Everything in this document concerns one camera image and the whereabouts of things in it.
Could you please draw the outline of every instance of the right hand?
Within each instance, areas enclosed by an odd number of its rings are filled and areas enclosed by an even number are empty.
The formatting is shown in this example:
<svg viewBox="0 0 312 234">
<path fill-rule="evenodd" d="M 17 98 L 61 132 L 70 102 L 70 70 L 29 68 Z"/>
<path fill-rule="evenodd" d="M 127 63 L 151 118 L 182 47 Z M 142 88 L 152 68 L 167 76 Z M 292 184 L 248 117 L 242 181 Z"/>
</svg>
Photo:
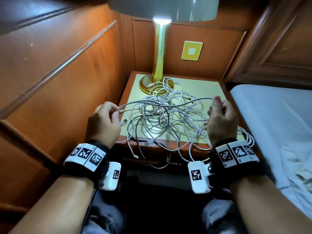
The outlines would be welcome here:
<svg viewBox="0 0 312 234">
<path fill-rule="evenodd" d="M 238 115 L 229 100 L 214 97 L 208 115 L 210 119 L 205 123 L 205 130 L 212 148 L 225 139 L 237 137 Z"/>
<path fill-rule="evenodd" d="M 94 139 L 109 149 L 116 143 L 121 131 L 119 108 L 111 102 L 98 106 L 88 120 L 85 140 Z"/>
</svg>

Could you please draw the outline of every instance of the lamp shade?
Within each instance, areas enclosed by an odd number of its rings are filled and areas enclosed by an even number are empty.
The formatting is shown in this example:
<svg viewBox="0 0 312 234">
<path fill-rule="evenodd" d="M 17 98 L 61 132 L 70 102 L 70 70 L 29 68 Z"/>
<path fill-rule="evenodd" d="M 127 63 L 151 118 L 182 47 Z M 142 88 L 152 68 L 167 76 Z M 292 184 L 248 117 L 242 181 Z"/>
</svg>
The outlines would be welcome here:
<svg viewBox="0 0 312 234">
<path fill-rule="evenodd" d="M 216 18 L 219 0 L 108 0 L 111 10 L 148 19 L 205 21 Z"/>
</svg>

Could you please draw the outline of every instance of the cable pile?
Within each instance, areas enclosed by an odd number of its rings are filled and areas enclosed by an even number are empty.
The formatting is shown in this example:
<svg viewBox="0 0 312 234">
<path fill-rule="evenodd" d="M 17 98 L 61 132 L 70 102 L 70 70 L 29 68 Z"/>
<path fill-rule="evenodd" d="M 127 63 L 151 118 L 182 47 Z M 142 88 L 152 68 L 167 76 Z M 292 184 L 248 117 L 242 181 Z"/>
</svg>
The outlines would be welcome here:
<svg viewBox="0 0 312 234">
<path fill-rule="evenodd" d="M 169 80 L 172 80 L 174 84 L 181 85 L 182 89 L 181 90 L 171 89 L 168 86 Z M 191 155 L 192 146 L 195 146 L 197 149 L 204 151 L 210 150 L 201 148 L 195 144 L 195 140 L 198 139 L 198 137 L 201 137 L 205 140 L 205 142 L 209 145 L 209 147 L 211 147 L 207 132 L 204 129 L 204 122 L 208 121 L 209 119 L 206 118 L 203 112 L 198 108 L 196 108 L 196 106 L 197 105 L 202 106 L 201 100 L 206 99 L 212 100 L 212 98 L 197 98 L 196 96 L 183 91 L 183 85 L 176 79 L 169 77 L 164 77 L 163 82 L 156 82 L 150 84 L 148 87 L 151 87 L 151 92 L 149 96 L 143 98 L 142 100 L 130 102 L 119 107 L 123 108 L 126 105 L 134 104 L 134 106 L 130 110 L 120 110 L 120 113 L 123 113 L 125 111 L 131 111 L 131 121 L 128 124 L 126 140 L 117 143 L 127 142 L 132 155 L 135 158 L 138 158 L 138 156 L 134 154 L 129 143 L 130 140 L 136 141 L 140 153 L 145 160 L 146 158 L 144 157 L 141 151 L 139 142 L 145 142 L 144 145 L 146 146 L 155 143 L 158 146 L 162 147 L 163 149 L 168 150 L 169 152 L 177 151 L 180 157 L 186 162 L 191 161 L 185 159 L 180 153 L 180 149 L 185 147 L 186 145 L 190 144 L 189 156 L 192 161 L 195 161 Z M 139 110 L 140 116 L 133 117 L 134 110 Z M 143 125 L 144 129 L 147 131 L 147 133 L 150 135 L 152 139 L 148 139 L 146 141 L 138 139 L 137 127 L 140 123 Z M 162 132 L 157 137 L 154 137 L 150 132 L 148 125 L 149 127 L 152 126 L 153 128 L 160 129 L 162 130 Z M 178 125 L 183 126 L 184 131 L 181 131 Z M 246 142 L 248 145 L 250 145 L 250 147 L 254 146 L 255 144 L 254 139 L 249 133 L 247 133 L 241 127 L 238 127 L 238 131 L 246 135 L 247 138 Z M 176 149 L 169 149 L 156 140 L 164 133 L 169 133 L 175 138 L 175 140 L 177 141 Z M 181 135 L 185 135 L 188 139 L 188 142 L 186 142 L 182 146 L 179 146 L 179 142 L 181 142 L 180 139 Z M 170 160 L 171 154 L 169 153 L 169 160 L 165 166 L 158 168 L 151 164 L 149 165 L 156 169 L 162 169 L 165 168 L 167 165 L 169 165 Z"/>
</svg>

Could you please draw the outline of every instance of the white bed sheet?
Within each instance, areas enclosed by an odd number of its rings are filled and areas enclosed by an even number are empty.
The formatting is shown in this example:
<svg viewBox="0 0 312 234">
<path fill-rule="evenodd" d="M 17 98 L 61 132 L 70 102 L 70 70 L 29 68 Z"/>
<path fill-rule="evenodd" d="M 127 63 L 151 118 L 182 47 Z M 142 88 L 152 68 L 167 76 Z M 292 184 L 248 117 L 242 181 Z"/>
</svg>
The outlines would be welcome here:
<svg viewBox="0 0 312 234">
<path fill-rule="evenodd" d="M 298 166 L 312 169 L 312 91 L 245 84 L 230 94 L 276 186 L 312 219 L 312 192 L 295 175 Z"/>
</svg>

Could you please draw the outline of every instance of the tangled cable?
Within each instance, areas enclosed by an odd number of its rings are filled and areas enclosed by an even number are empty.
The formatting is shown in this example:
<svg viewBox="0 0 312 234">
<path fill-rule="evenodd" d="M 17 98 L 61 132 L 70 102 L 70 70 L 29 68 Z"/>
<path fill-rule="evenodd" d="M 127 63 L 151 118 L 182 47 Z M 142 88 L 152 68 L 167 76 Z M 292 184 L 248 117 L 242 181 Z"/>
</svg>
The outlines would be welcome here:
<svg viewBox="0 0 312 234">
<path fill-rule="evenodd" d="M 181 90 L 171 89 L 168 86 L 169 80 L 172 80 L 174 84 L 181 85 L 182 89 Z M 205 142 L 209 145 L 209 147 L 211 147 L 211 144 L 208 139 L 208 135 L 204 129 L 204 122 L 208 121 L 209 119 L 205 118 L 205 115 L 202 113 L 202 111 L 195 107 L 201 104 L 201 100 L 204 100 L 204 99 L 212 100 L 212 98 L 197 98 L 194 95 L 190 95 L 189 93 L 183 91 L 183 85 L 179 81 L 173 78 L 169 78 L 169 77 L 164 77 L 162 82 L 156 82 L 156 83 L 150 84 L 148 87 L 151 87 L 149 96 L 143 98 L 142 100 L 130 102 L 119 107 L 119 108 L 123 108 L 124 106 L 127 106 L 129 104 L 135 104 L 130 110 L 120 110 L 120 113 L 123 113 L 125 111 L 131 111 L 131 121 L 128 124 L 126 140 L 120 141 L 117 143 L 127 142 L 132 155 L 135 158 L 138 158 L 138 156 L 134 154 L 129 143 L 130 140 L 136 141 L 138 148 L 140 150 L 140 153 L 145 160 L 146 158 L 144 157 L 141 151 L 139 142 L 145 142 L 144 145 L 146 146 L 152 143 L 155 143 L 158 146 L 162 147 L 163 149 L 168 150 L 169 160 L 167 161 L 167 164 L 161 168 L 151 165 L 146 160 L 150 166 L 156 169 L 163 169 L 169 165 L 170 160 L 171 160 L 170 152 L 173 152 L 173 151 L 177 151 L 180 157 L 184 161 L 191 162 L 185 159 L 180 153 L 180 149 L 185 147 L 187 144 L 190 144 L 189 156 L 192 161 L 195 161 L 191 155 L 192 146 L 195 146 L 199 150 L 204 150 L 204 151 L 210 150 L 210 149 L 201 148 L 195 144 L 195 139 L 197 138 L 197 136 L 201 136 L 205 140 Z M 139 110 L 141 115 L 133 117 L 134 110 Z M 195 122 L 201 122 L 201 125 L 196 126 L 194 124 Z M 138 139 L 137 127 L 139 123 L 142 123 L 144 129 L 152 137 L 152 139 L 148 139 L 146 141 Z M 180 130 L 180 128 L 178 127 L 178 124 L 182 124 L 184 131 Z M 157 137 L 154 137 L 149 131 L 150 129 L 147 128 L 148 125 L 152 125 L 153 128 L 161 129 L 162 132 Z M 241 127 L 238 127 L 238 131 L 246 135 L 246 142 L 250 147 L 254 146 L 255 144 L 254 139 L 246 130 L 244 130 Z M 164 146 L 162 143 L 156 140 L 157 138 L 159 138 L 162 134 L 166 132 L 171 134 L 177 141 L 176 149 L 169 149 L 166 146 Z M 184 145 L 179 147 L 179 142 L 181 141 L 180 140 L 181 135 L 185 135 L 188 139 L 188 142 L 186 142 Z"/>
</svg>

